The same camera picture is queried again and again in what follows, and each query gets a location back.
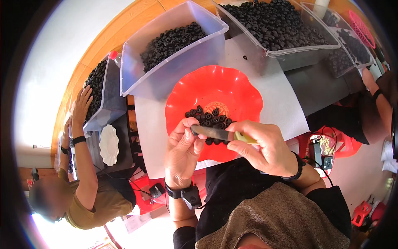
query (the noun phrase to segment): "black sleeve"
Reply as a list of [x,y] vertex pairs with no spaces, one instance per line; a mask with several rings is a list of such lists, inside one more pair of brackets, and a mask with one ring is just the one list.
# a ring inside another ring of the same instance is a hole
[[306,197],[315,202],[329,221],[351,239],[351,216],[339,186],[314,189]]
[[195,248],[194,227],[180,227],[173,234],[174,249]]

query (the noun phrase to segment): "bowl logo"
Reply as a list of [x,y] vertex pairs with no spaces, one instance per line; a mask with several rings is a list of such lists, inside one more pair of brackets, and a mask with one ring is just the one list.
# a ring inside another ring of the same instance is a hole
[[226,116],[229,118],[229,110],[228,110],[228,107],[227,107],[224,103],[221,103],[221,102],[218,102],[218,101],[211,102],[211,103],[207,104],[207,105],[205,106],[205,108],[203,109],[203,111],[204,111],[205,113],[206,113],[206,112],[211,113],[214,109],[216,109],[216,107],[219,108],[219,112],[220,112],[219,115],[226,115]]

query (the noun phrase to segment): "pink plastic basket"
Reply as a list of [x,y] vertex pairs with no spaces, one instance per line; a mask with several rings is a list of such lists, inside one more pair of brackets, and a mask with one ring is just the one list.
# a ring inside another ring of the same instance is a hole
[[369,29],[363,23],[362,19],[351,10],[349,10],[348,13],[350,25],[355,33],[357,33],[361,41],[368,47],[371,47],[373,49],[376,48],[375,40],[373,39],[373,36],[370,33]]

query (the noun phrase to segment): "hand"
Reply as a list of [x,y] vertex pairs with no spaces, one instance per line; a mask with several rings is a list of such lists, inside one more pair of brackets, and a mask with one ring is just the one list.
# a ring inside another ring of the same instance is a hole
[[364,85],[369,89],[372,96],[379,89],[378,85],[376,84],[376,82],[373,78],[373,75],[367,68],[364,68],[362,70],[362,81],[363,81]]
[[254,146],[238,140],[227,145],[229,150],[246,158],[255,169],[283,177],[297,173],[296,156],[289,150],[278,126],[246,120],[232,123],[226,130],[244,132],[257,141],[259,145]]
[[68,149],[69,148],[69,127],[71,126],[70,124],[72,123],[72,116],[69,116],[68,120],[66,121],[64,125],[64,133],[62,134],[62,139],[61,139],[61,146],[62,148]]
[[87,116],[88,107],[90,106],[91,102],[93,101],[93,96],[90,96],[91,92],[93,91],[88,85],[86,88],[82,88],[78,95],[77,99],[74,103],[73,109],[73,126],[83,127],[84,121]]
[[205,145],[204,135],[194,136],[191,125],[199,125],[195,118],[184,118],[171,132],[164,157],[166,184],[172,189],[187,188]]

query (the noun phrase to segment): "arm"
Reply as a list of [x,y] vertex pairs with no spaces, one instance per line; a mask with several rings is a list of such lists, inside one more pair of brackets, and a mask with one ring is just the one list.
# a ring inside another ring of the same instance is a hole
[[[73,138],[84,136],[83,123],[87,115],[88,107],[93,96],[88,98],[92,92],[90,86],[84,91],[80,90],[72,115],[72,136]],[[98,190],[98,179],[94,169],[93,161],[86,142],[74,145],[76,168],[79,175],[79,186],[76,189],[76,197],[79,202],[88,210],[93,210],[94,201]]]
[[[375,92],[379,89],[378,85],[373,79],[372,74],[368,69],[364,68],[362,71],[362,81],[365,86],[369,89],[371,95],[373,96]],[[377,110],[380,114],[381,120],[383,122],[384,129],[390,133],[391,132],[391,119],[392,119],[392,108],[388,100],[383,94],[380,94],[376,99]]]
[[[191,185],[191,177],[199,155],[203,150],[205,136],[195,137],[189,127],[199,125],[195,118],[183,119],[169,136],[167,151],[164,158],[165,182],[171,189],[187,188]],[[198,219],[194,210],[190,210],[182,198],[167,198],[170,216],[176,229],[184,226],[196,227]]]
[[[65,123],[64,126],[64,133],[62,134],[61,137],[61,147],[64,149],[69,149],[69,134],[68,134],[68,128],[71,118],[68,119],[68,121]],[[59,167],[63,169],[66,173],[68,173],[68,167],[69,167],[69,157],[70,155],[64,154],[61,152],[60,155],[60,162],[59,162]]]
[[[297,174],[299,167],[296,156],[289,150],[276,125],[246,120],[232,123],[227,130],[244,132],[257,141],[259,145],[255,146],[242,141],[232,141],[227,145],[229,150],[245,157],[254,168],[283,177]],[[317,188],[326,188],[319,173],[308,164],[303,167],[300,178],[292,182],[303,195]]]

